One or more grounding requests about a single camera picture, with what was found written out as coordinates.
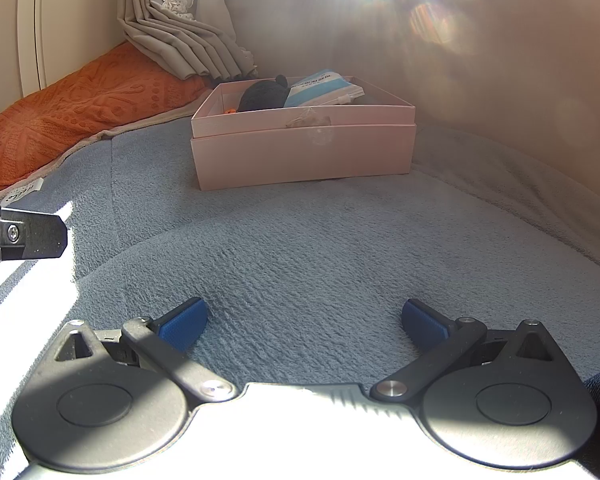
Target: pink cardboard box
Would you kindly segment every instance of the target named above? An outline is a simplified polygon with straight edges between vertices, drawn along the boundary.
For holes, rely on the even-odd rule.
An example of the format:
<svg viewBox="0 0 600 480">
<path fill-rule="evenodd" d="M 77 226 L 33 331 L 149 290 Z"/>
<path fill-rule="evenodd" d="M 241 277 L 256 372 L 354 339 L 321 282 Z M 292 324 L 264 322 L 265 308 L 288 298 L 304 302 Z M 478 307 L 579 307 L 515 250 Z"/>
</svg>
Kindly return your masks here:
<svg viewBox="0 0 600 480">
<path fill-rule="evenodd" d="M 293 84 L 302 78 L 289 78 Z M 409 173 L 415 108 L 365 81 L 356 104 L 225 114 L 256 81 L 218 85 L 191 119 L 201 190 Z"/>
</svg>

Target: blue white package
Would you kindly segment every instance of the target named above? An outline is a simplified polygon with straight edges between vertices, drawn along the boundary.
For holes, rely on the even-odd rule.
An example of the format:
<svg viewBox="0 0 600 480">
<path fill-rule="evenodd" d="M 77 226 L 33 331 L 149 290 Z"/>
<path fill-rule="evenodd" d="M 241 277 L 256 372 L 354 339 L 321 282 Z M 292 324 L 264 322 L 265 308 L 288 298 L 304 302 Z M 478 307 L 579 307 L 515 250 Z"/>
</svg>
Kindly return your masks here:
<svg viewBox="0 0 600 480">
<path fill-rule="evenodd" d="M 346 105 L 365 91 L 333 70 L 322 70 L 291 87 L 285 108 L 295 106 Z"/>
</svg>

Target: bed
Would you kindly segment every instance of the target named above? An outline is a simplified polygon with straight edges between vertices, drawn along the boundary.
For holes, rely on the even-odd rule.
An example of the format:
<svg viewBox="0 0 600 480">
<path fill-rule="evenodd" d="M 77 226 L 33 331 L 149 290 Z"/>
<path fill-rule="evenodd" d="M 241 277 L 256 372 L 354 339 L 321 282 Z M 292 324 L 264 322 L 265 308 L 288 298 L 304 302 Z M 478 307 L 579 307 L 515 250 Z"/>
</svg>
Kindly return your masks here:
<svg viewBox="0 0 600 480">
<path fill-rule="evenodd" d="M 410 297 L 493 328 L 536 317 L 583 379 L 600 371 L 600 198 L 557 171 L 423 125 L 408 175 L 201 192 L 190 135 L 182 118 L 101 140 L 15 203 L 59 212 L 70 244 L 0 264 L 0 470 L 24 466 L 13 395 L 66 320 L 192 296 L 210 320 L 190 356 L 239 386 L 368 388 L 416 357 Z"/>
</svg>

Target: blue gripper pad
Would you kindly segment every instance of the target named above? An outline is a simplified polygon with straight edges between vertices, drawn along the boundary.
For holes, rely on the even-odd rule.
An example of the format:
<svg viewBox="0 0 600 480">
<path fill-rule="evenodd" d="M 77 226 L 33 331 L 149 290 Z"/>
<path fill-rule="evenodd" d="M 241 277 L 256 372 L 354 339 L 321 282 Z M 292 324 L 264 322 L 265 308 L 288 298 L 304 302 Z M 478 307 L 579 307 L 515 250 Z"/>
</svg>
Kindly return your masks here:
<svg viewBox="0 0 600 480">
<path fill-rule="evenodd" d="M 450 335 L 453 322 L 418 300 L 402 308 L 402 328 L 422 352 L 431 350 Z"/>
<path fill-rule="evenodd" d="M 186 352 L 206 327 L 206 303 L 191 298 L 153 321 L 149 328 L 175 349 Z"/>
</svg>

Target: orange textured pillow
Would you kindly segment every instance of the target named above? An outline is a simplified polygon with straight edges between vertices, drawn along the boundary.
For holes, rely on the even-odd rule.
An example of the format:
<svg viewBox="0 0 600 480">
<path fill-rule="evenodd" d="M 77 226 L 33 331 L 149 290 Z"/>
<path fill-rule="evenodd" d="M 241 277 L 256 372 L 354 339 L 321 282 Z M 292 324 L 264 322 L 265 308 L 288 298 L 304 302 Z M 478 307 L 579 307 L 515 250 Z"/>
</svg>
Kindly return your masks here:
<svg viewBox="0 0 600 480">
<path fill-rule="evenodd" d="M 205 91 L 123 43 L 0 114 L 0 189 L 26 178 L 80 140 L 180 108 Z"/>
</svg>

